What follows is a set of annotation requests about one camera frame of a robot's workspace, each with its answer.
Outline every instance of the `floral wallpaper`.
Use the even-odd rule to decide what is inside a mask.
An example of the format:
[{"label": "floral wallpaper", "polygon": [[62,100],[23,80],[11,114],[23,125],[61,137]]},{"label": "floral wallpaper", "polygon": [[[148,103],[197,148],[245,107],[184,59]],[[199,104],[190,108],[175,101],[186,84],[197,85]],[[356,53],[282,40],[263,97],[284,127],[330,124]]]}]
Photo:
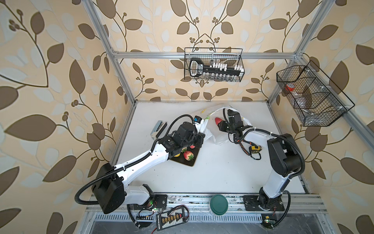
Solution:
[{"label": "floral wallpaper", "polygon": [[232,47],[294,52],[318,0],[93,0],[117,51]]},{"label": "floral wallpaper", "polygon": [[135,99],[151,101],[263,101],[276,85],[285,60],[243,60],[241,82],[215,82],[184,77],[180,60],[123,59],[122,70]]},{"label": "floral wallpaper", "polygon": [[82,4],[0,0],[0,25],[0,233],[71,234],[130,104]]},{"label": "floral wallpaper", "polygon": [[[353,100],[351,111],[374,130],[374,2],[335,3],[304,55]],[[307,183],[321,195],[336,230],[374,233],[373,152],[343,118],[329,127],[302,127],[282,94],[272,109],[282,131],[293,134],[306,160]]]}]

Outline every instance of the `green lid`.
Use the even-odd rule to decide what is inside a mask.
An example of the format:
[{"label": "green lid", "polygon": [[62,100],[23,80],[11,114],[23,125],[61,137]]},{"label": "green lid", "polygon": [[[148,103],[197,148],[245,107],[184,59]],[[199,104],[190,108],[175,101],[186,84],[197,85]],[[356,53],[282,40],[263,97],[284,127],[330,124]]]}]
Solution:
[{"label": "green lid", "polygon": [[209,206],[216,215],[223,215],[229,208],[229,203],[223,195],[216,194],[211,198]]}]

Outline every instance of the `wire basket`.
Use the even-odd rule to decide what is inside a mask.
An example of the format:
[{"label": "wire basket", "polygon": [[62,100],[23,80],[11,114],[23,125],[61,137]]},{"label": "wire basket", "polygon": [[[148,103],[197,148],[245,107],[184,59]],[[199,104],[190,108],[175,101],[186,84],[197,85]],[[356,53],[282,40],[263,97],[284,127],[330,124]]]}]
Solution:
[{"label": "wire basket", "polygon": [[204,81],[240,82],[245,70],[243,49],[184,48],[184,77]]},{"label": "wire basket", "polygon": [[[316,75],[321,71],[325,85]],[[327,127],[355,106],[353,101],[312,60],[277,72],[277,83],[304,127]]]}]

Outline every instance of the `red fruit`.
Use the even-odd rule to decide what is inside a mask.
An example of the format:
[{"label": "red fruit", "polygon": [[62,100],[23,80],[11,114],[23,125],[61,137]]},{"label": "red fruit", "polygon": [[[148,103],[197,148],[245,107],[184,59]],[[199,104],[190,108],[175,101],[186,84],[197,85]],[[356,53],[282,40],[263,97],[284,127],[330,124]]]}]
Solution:
[{"label": "red fruit", "polygon": [[193,159],[193,153],[191,151],[186,151],[183,153],[183,156],[184,158],[187,160],[187,161],[190,161],[191,159]]},{"label": "red fruit", "polygon": [[215,120],[215,124],[217,124],[217,125],[222,121],[222,120],[221,120],[220,118],[218,118],[218,117],[216,117],[214,120]]}]

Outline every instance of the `plastic bag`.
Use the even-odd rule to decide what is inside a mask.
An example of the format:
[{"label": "plastic bag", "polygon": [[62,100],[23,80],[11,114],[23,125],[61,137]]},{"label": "plastic bag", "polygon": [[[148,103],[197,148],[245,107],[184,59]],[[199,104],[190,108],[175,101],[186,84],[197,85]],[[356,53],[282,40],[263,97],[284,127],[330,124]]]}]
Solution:
[{"label": "plastic bag", "polygon": [[[191,114],[192,116],[197,115],[197,116],[200,116],[202,119],[204,119],[204,123],[200,127],[200,132],[205,134],[204,140],[212,138],[213,142],[217,145],[221,145],[229,141],[228,134],[226,132],[220,131],[217,125],[215,124],[215,120],[214,120],[216,117],[224,120],[223,111],[222,111],[223,108],[230,109],[233,111],[238,111],[230,105],[220,104],[220,105],[205,108],[200,111],[196,111]],[[248,119],[244,118],[243,116],[241,117],[244,122],[244,125],[251,125]]]}]

